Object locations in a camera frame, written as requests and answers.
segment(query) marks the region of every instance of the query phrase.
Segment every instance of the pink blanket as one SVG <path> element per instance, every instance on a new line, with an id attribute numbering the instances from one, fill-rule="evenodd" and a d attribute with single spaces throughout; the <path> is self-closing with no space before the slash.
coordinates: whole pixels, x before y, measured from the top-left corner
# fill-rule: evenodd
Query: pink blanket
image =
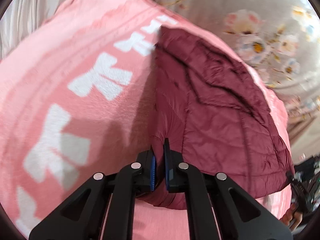
<path id="1" fill-rule="evenodd" d="M 92 174 L 117 172 L 149 148 L 151 55 L 162 24 L 240 61 L 215 35 L 151 0 L 66 0 L 0 63 L 0 202 L 26 237 Z M 283 103 L 248 69 L 289 147 Z M 279 218 L 290 197 L 286 188 L 259 201 Z M 186 211 L 136 203 L 133 239 L 188 239 Z"/>

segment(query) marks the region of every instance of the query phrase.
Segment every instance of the silver rivet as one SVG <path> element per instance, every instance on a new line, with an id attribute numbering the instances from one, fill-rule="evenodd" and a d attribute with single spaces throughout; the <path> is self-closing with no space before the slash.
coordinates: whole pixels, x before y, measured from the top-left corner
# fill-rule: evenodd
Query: silver rivet
<path id="1" fill-rule="evenodd" d="M 103 174 L 101 172 L 97 172 L 96 174 L 93 175 L 93 178 L 95 180 L 100 180 L 103 178 Z"/>
<path id="2" fill-rule="evenodd" d="M 217 179 L 219 179 L 219 180 L 225 180 L 226 178 L 227 178 L 227 176 L 223 172 L 219 172 L 217 174 Z"/>
<path id="3" fill-rule="evenodd" d="M 179 168 L 182 170 L 186 170 L 187 168 L 189 168 L 188 163 L 179 163 Z"/>
<path id="4" fill-rule="evenodd" d="M 133 168 L 133 169 L 140 169 L 141 168 L 141 164 L 140 163 L 132 163 L 131 164 L 131 168 Z"/>

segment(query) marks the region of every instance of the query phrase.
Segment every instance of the floral bedsheet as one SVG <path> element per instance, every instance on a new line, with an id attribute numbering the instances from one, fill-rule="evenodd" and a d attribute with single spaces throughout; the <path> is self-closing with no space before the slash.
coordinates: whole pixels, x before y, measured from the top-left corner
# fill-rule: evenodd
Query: floral bedsheet
<path id="1" fill-rule="evenodd" d="M 320 113 L 320 20 L 308 0 L 155 0 L 223 39 L 284 101 L 289 123 Z"/>

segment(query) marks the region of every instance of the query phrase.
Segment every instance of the finger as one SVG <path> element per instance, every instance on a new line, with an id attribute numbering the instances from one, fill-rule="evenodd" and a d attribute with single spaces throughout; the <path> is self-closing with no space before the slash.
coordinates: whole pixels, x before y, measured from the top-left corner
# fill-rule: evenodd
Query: finger
<path id="1" fill-rule="evenodd" d="M 300 223 L 302 221 L 302 213 L 301 212 L 295 212 L 295 214 L 293 216 L 294 216 L 296 221 L 290 227 L 291 231 L 295 230 L 298 227 L 298 225 L 300 225 Z"/>
<path id="2" fill-rule="evenodd" d="M 288 221 L 291 221 L 291 220 L 292 220 L 293 214 L 292 214 L 291 208 L 289 208 L 289 209 L 286 211 L 286 213 L 284 214 L 284 216 L 286 217 L 286 219 L 287 219 Z"/>
<path id="3" fill-rule="evenodd" d="M 295 210 L 297 208 L 297 205 L 295 203 L 292 203 L 290 205 L 290 210 Z"/>
<path id="4" fill-rule="evenodd" d="M 288 220 L 288 218 L 287 218 L 286 215 L 284 215 L 284 216 L 281 218 L 281 220 L 282 220 L 282 223 L 284 223 L 286 226 L 289 226 L 290 220 Z"/>
<path id="5" fill-rule="evenodd" d="M 293 216 L 300 224 L 301 221 L 302 221 L 302 213 L 301 212 L 295 212 L 295 214 Z"/>

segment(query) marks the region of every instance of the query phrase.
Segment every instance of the quilted fabric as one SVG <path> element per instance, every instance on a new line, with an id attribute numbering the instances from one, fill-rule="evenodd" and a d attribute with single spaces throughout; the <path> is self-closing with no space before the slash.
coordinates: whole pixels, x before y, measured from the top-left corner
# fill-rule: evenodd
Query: quilted fabric
<path id="1" fill-rule="evenodd" d="M 163 181 L 163 142 L 203 173 L 224 172 L 259 198 L 288 185 L 290 153 L 262 91 L 246 67 L 182 29 L 161 28 L 156 45 L 156 107 L 150 122 L 159 185 L 143 199 L 185 209 Z"/>

